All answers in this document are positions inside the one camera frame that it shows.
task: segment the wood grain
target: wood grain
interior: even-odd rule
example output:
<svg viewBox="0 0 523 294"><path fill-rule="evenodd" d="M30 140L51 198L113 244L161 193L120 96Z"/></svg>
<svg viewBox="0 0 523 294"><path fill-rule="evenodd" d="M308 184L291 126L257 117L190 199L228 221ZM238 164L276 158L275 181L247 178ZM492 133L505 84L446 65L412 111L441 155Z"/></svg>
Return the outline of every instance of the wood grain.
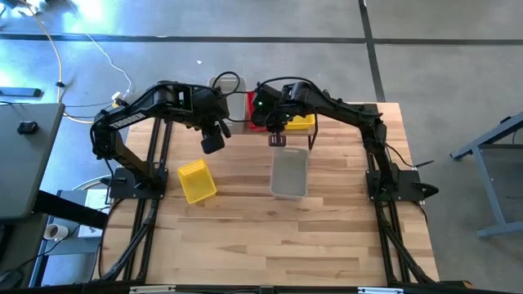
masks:
<svg viewBox="0 0 523 294"><path fill-rule="evenodd" d="M399 105L378 104L378 108L388 128L388 143L410 162ZM297 202L270 195L272 152L266 136L235 135L223 150L204 155L200 133L175 125L167 162L168 191L160 204L147 282L385 285L376 216L367 201L360 133L325 117L319 117L319 125L309 159L308 195ZM127 137L127 146L142 158L151 129L152 120L147 120L132 126ZM288 145L306 148L306 136L288 136ZM391 156L407 168L395 154ZM207 161L218 192L190 205L176 170L199 158ZM125 200L114 211L103 244L103 269L127 245L135 208L136 200ZM398 203L398 211L405 246L437 280L423 214L411 203ZM399 277L396 250L391 254ZM140 258L138 253L134 274Z"/></svg>

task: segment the gray table leg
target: gray table leg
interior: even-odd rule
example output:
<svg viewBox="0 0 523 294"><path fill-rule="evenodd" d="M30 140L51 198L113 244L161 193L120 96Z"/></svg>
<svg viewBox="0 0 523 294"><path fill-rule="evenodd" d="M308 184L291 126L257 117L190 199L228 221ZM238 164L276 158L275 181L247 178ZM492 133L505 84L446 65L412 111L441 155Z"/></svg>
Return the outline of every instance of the gray table leg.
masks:
<svg viewBox="0 0 523 294"><path fill-rule="evenodd" d="M474 153L474 158L476 159L476 164L480 171L480 176L483 180L483 185L485 186L485 190L487 191L487 195L489 196L490 206L492 207L492 211L494 213L494 217L496 218L496 222L498 223L498 225L505 225L505 218L503 217L503 213L501 212L501 207L499 206L496 191L494 189L494 186L492 185L493 179L489 176L489 172L487 171L485 162L481 157L481 151L476 146L472 148L472 152Z"/></svg>
<svg viewBox="0 0 523 294"><path fill-rule="evenodd" d="M491 227L478 230L476 234L478 237L484 238L498 234L508 234L514 232L523 232L523 221L507 223L505 225L493 225Z"/></svg>
<svg viewBox="0 0 523 294"><path fill-rule="evenodd" d="M471 143L463 146L457 151L450 154L450 157L454 160L459 160L468 154L473 153L474 147L482 144L492 144L497 140L504 138L512 134L514 131L523 127L523 112L516 116L509 118L508 120L500 123L497 127L485 133L483 136L475 139Z"/></svg>

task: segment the white cable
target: white cable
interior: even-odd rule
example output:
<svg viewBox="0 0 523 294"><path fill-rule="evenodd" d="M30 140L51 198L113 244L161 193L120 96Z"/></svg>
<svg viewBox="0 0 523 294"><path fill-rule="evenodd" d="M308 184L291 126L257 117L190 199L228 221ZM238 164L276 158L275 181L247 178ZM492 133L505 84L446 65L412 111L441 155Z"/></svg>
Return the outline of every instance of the white cable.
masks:
<svg viewBox="0 0 523 294"><path fill-rule="evenodd" d="M51 35L47 32L45 25L43 25L42 21L40 21L40 19L33 12L33 10L31 9L31 6L24 0L20 0L20 2L22 2L27 7L29 12L31 12L31 14L33 15L33 18L38 22L38 25L40 26L40 28L42 28L42 31L46 34L47 38L49 39L49 42L51 42L52 48L56 54L56 59L58 60L58 82L62 83L62 59L60 58L60 53L58 53L58 49L56 49L55 42L52 40ZM56 87L57 87L56 102L61 103L62 102L61 87L60 86L56 86ZM65 110L64 110L64 116L76 123L86 123L86 124L92 123L92 121L84 121L81 119L72 118Z"/></svg>
<svg viewBox="0 0 523 294"><path fill-rule="evenodd" d="M97 181L97 182L91 183L91 184L89 184L89 185L85 185L85 186L83 186L83 187L81 188L81 190L86 190L86 189L89 189L89 188L92 188L92 187L94 187L94 186L96 186L96 185L101 185L101 184L103 184L103 183L100 182L100 181Z"/></svg>
<svg viewBox="0 0 523 294"><path fill-rule="evenodd" d="M94 179L90 179L90 180L86 180L84 181L82 184L80 185L77 185L76 187L73 188L73 190L77 190L77 189L81 189L84 185L90 185L92 184L93 182L100 182L101 179L105 178L105 177L110 177L111 175L105 175L105 176L98 176Z"/></svg>
<svg viewBox="0 0 523 294"><path fill-rule="evenodd" d="M78 21L82 22L82 17L80 16L80 14L78 13L78 10L76 10L76 8L74 7L73 3L71 2L71 0L67 0L67 2L69 3L69 5L71 6L71 9L73 9L74 13L76 14L76 16L78 17ZM113 64L113 61L111 60L111 58L109 57L109 55L107 53L105 53L104 49L102 47L100 47L100 45L98 45L98 43L91 37L91 35L87 32L84 32L86 36L88 36L91 41L95 44L96 47L98 47L98 49L100 50L100 52L105 55L105 57L107 57L107 60L109 61L109 64L111 65L111 67L113 67L113 69L116 69L118 70L120 73L122 73L125 78L127 79L127 82L129 83L129 86L127 87L127 90L125 92L125 94L123 95L123 98L125 98L127 96L127 94L129 94L129 92L131 91L131 88L132 88L132 81L131 79L129 78L129 76L127 75L127 72L123 69L120 69L118 66L114 65Z"/></svg>

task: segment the red box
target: red box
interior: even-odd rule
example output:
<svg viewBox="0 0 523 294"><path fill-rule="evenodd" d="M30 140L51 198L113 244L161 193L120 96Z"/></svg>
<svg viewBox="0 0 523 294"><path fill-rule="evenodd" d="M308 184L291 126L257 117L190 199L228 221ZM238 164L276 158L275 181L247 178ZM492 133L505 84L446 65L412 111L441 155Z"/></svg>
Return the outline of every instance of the red box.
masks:
<svg viewBox="0 0 523 294"><path fill-rule="evenodd" d="M253 112L254 112L253 100L254 100L255 94L256 93L254 93L254 92L250 92L247 94L248 119L251 119L251 117L253 116ZM251 130L253 130L253 131L259 131L259 132L267 131L267 129L265 127L256 127L253 122L249 122L248 127L250 127Z"/></svg>

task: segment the yellow bin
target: yellow bin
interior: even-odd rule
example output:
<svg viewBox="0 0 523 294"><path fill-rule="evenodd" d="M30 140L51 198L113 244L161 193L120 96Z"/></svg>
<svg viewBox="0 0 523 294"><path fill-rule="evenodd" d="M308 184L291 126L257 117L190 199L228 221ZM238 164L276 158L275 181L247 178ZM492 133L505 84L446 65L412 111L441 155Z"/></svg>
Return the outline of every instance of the yellow bin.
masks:
<svg viewBox="0 0 523 294"><path fill-rule="evenodd" d="M308 130L312 127L314 127L315 119L314 114L309 114L302 118L301 116L297 115L293 118L292 122L288 122L287 126L285 126L285 130L287 131L296 131L296 130Z"/></svg>
<svg viewBox="0 0 523 294"><path fill-rule="evenodd" d="M197 203L216 194L216 186L203 158L178 168L183 193L188 203Z"/></svg>

